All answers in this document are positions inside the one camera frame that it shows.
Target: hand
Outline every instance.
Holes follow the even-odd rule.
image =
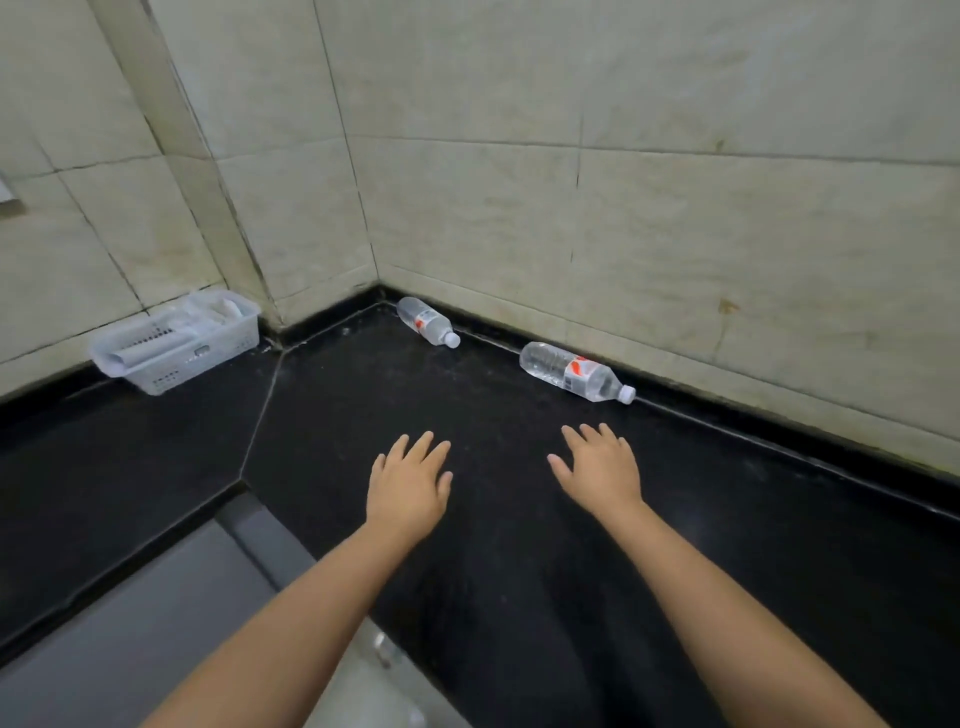
[[[583,437],[573,427],[562,429],[573,453],[573,472],[560,456],[546,456],[566,494],[601,523],[624,507],[642,503],[640,472],[627,441],[617,439],[604,424],[599,432],[589,425],[580,425],[580,431]]]
[[[433,432],[424,432],[404,456],[409,440],[400,435],[389,453],[376,456],[367,491],[367,524],[396,532],[415,544],[433,530],[446,511],[453,473],[444,473],[437,480],[450,452],[448,441],[427,454]]]

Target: plastic water bottle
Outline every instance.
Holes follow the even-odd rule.
[[[400,299],[396,305],[400,321],[419,333],[435,347],[446,344],[451,349],[460,346],[460,337],[454,333],[453,325],[440,311],[433,310],[420,299]]]
[[[610,367],[540,341],[523,347],[520,366],[527,374],[590,401],[630,404],[636,396],[636,389],[621,384]]]

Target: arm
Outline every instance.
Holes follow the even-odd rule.
[[[427,454],[426,432],[404,456],[403,435],[373,463],[367,522],[223,643],[143,728],[300,728],[373,600],[440,520],[450,449]]]
[[[549,455],[564,490],[607,529],[677,632],[724,716],[738,728],[882,728],[863,698],[640,496],[627,441],[600,425],[564,427],[573,471]]]

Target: right hand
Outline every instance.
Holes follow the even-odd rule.
[[[642,503],[640,471],[627,441],[603,423],[599,432],[589,425],[580,425],[580,432],[583,436],[573,427],[562,429],[573,453],[573,471],[559,455],[546,457],[566,494],[600,522]]]

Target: black baseboard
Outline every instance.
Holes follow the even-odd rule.
[[[289,349],[372,306],[394,305],[405,295],[408,294],[393,287],[375,285],[292,327],[280,331],[266,327],[261,330],[265,337]],[[471,336],[515,351],[522,349],[532,338],[523,331],[482,319],[441,302],[426,300],[448,316],[454,327]],[[765,447],[800,457],[818,467],[839,472],[868,487],[960,519],[960,478],[952,474],[927,469],[887,452],[788,422],[769,412],[718,400],[709,393],[632,370],[602,356],[594,358],[614,366],[620,378],[636,388],[636,398],[641,404],[666,409],[704,425],[727,430]],[[89,365],[42,384],[19,397],[0,403],[0,429],[105,382],[109,380]]]

